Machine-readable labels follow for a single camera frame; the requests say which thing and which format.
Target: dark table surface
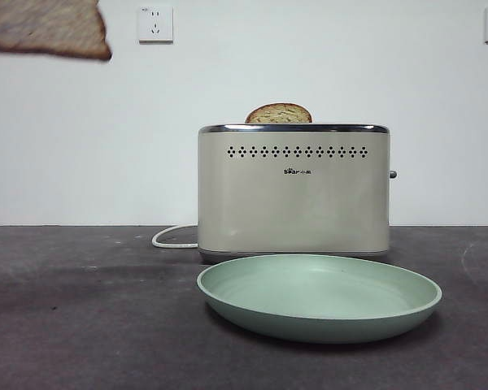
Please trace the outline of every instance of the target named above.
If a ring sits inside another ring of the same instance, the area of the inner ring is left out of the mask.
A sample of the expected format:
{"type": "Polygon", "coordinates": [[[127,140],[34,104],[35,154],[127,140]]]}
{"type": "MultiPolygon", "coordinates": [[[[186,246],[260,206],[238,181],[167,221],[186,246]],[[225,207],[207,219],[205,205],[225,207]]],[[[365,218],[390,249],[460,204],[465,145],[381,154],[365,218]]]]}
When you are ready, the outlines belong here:
{"type": "MultiPolygon", "coordinates": [[[[0,227],[0,389],[488,389],[488,227],[393,227],[380,259],[443,290],[392,339],[258,336],[220,318],[156,227],[0,227]]],[[[171,242],[194,240],[194,230],[171,242]]]]}

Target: toast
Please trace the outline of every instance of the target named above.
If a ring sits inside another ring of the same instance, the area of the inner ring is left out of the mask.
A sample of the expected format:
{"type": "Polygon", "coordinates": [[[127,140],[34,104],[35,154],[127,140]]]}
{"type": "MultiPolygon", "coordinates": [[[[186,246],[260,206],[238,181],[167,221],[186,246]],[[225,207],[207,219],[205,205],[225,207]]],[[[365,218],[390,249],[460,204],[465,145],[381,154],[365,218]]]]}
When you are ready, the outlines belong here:
{"type": "Polygon", "coordinates": [[[111,58],[98,0],[0,0],[0,51],[111,58]]]}
{"type": "Polygon", "coordinates": [[[293,103],[273,103],[253,110],[246,118],[247,124],[309,124],[309,111],[293,103]]]}

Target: white cable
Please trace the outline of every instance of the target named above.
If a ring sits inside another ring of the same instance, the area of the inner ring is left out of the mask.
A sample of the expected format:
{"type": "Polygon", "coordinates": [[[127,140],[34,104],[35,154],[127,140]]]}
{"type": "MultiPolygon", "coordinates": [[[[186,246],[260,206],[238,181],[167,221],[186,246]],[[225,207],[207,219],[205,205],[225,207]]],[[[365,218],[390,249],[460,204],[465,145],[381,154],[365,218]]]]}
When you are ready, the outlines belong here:
{"type": "Polygon", "coordinates": [[[197,226],[197,225],[177,225],[177,226],[169,227],[168,229],[164,229],[152,237],[152,245],[156,246],[157,248],[197,248],[197,243],[194,243],[194,244],[164,244],[163,242],[157,241],[162,235],[164,235],[168,232],[171,232],[173,230],[182,229],[182,228],[193,228],[195,226],[197,226]]]}

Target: cream toaster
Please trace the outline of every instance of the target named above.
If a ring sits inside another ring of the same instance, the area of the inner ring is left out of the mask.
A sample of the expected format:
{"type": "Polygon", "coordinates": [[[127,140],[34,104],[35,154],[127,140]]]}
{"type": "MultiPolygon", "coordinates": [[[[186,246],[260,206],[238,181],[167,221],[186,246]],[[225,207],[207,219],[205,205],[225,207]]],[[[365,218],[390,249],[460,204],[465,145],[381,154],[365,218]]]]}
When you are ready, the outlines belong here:
{"type": "Polygon", "coordinates": [[[369,124],[223,124],[198,134],[205,260],[389,249],[390,134],[369,124]]]}

